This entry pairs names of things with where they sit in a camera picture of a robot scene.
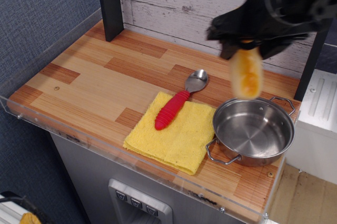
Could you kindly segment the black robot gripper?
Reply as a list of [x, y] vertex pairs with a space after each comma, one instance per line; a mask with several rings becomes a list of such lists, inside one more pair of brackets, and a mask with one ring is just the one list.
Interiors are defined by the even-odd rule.
[[208, 40], [222, 45], [220, 57], [229, 60], [237, 50], [259, 46], [263, 60], [287, 49], [311, 33], [313, 0], [246, 0], [239, 8], [211, 21]]

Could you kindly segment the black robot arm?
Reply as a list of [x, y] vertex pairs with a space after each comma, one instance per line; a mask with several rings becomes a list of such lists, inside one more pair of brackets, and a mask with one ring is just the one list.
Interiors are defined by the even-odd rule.
[[246, 0], [214, 18], [207, 39], [222, 44], [227, 60], [238, 49], [254, 48], [268, 59], [311, 33], [325, 32], [334, 18], [336, 0]]

